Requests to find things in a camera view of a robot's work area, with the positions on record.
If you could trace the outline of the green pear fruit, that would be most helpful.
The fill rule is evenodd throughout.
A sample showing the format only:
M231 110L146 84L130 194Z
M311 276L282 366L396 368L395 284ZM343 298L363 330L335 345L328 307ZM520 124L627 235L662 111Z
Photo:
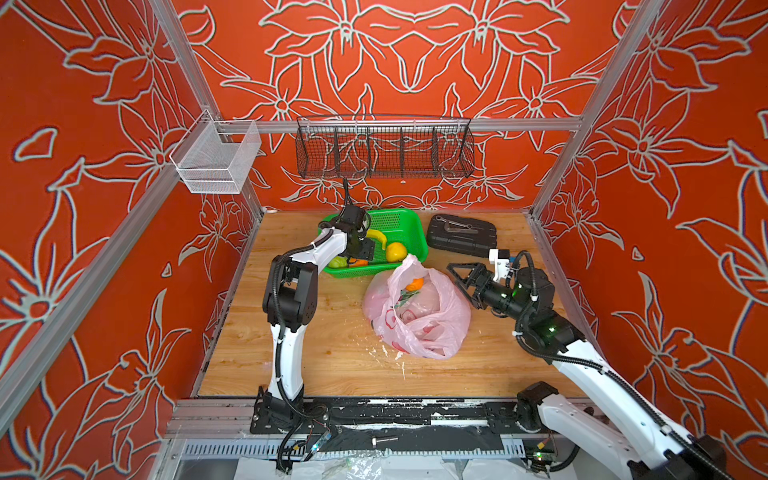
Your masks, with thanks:
M336 256L329 262L328 267L332 269L343 269L343 268L347 268L348 265L349 265L348 258Z

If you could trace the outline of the yellow lemon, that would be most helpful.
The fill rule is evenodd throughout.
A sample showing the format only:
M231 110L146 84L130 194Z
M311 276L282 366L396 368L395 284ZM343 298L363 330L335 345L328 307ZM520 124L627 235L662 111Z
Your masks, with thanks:
M402 262L408 254L407 247L400 242L388 243L385 250L385 258L388 263Z

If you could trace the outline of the orange fruit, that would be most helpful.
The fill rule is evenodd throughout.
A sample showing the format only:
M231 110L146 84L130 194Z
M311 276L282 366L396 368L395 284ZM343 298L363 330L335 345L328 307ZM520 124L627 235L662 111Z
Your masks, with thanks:
M418 292L424 284L424 278L416 278L405 287L405 290L409 293Z
M348 267L349 268L364 267L364 266L368 266L368 265L369 265L369 261L368 260L350 259L348 261Z

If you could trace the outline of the pink plastic bag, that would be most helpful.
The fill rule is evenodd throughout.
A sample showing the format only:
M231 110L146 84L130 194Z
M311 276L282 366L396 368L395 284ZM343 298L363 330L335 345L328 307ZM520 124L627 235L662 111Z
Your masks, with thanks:
M405 287L416 278L424 278L424 286L407 292ZM469 301L451 278L423 266L413 255L373 277L362 309L381 341L399 352L434 360L458 353L472 318Z

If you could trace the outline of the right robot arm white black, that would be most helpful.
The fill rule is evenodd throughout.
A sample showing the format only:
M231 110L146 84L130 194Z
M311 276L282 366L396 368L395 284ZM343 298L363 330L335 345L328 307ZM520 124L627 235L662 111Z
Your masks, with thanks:
M620 479L726 479L726 455L710 436L694 437L646 400L567 318L554 309L555 286L522 250L494 267L450 263L454 284L478 310L514 322L522 350L577 385L601 421L540 381L517 395L515 418L530 432L566 437Z

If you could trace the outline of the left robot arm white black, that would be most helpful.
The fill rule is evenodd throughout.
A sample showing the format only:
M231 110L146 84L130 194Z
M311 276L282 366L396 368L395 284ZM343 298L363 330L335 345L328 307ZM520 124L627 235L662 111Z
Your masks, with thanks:
M371 216L353 203L347 182L343 187L341 210L318 224L318 236L276 256L270 265L262 309L270 324L273 361L262 416L280 430L327 412L322 406L309 411L303 406L303 343L318 307L319 273L336 258L370 261L374 257L375 241L367 237Z

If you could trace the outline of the yellow banana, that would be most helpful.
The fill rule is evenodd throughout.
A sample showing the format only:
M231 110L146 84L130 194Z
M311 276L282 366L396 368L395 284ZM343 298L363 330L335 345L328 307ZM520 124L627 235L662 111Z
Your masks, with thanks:
M382 250L387 248L387 236L380 230L371 228L366 232L366 237L377 241L380 244Z

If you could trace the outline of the green plastic basket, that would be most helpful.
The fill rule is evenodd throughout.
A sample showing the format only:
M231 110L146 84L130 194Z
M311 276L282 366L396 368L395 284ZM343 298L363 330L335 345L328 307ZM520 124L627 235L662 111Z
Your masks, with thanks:
M412 210L405 208L381 209L369 211L371 216L371 227L381 231L388 240L388 243L401 243L407 249L409 254L424 262L428 258L429 247L425 237L423 225L419 215ZM389 263L386 261L385 251L380 243L375 240L374 257L365 266L332 268L327 266L325 273L335 278L354 278L363 276L375 276L376 274L394 270L399 263Z

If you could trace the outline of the black tool case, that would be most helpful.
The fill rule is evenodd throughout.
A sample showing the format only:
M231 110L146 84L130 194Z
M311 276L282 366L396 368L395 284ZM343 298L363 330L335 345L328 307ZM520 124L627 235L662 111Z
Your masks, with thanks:
M435 249L487 258L497 248L497 229L485 220L436 214L430 219L426 240Z

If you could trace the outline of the clear plastic wall bin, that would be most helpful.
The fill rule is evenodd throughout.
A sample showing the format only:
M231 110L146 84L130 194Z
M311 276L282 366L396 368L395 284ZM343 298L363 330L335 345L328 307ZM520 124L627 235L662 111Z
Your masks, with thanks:
M204 111L183 135L170 159L193 194L239 194L261 150L255 121L215 120Z

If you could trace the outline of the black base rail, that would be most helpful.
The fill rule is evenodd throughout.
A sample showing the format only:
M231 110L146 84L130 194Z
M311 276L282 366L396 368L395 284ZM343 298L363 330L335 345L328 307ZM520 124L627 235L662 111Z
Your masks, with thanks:
M285 434L298 429L288 444L299 443L302 455L316 448L318 457L382 451L404 455L523 458L538 435L519 428L516 402L460 398L317 397L325 405L321 418L296 419L274 400L257 399L248 432Z

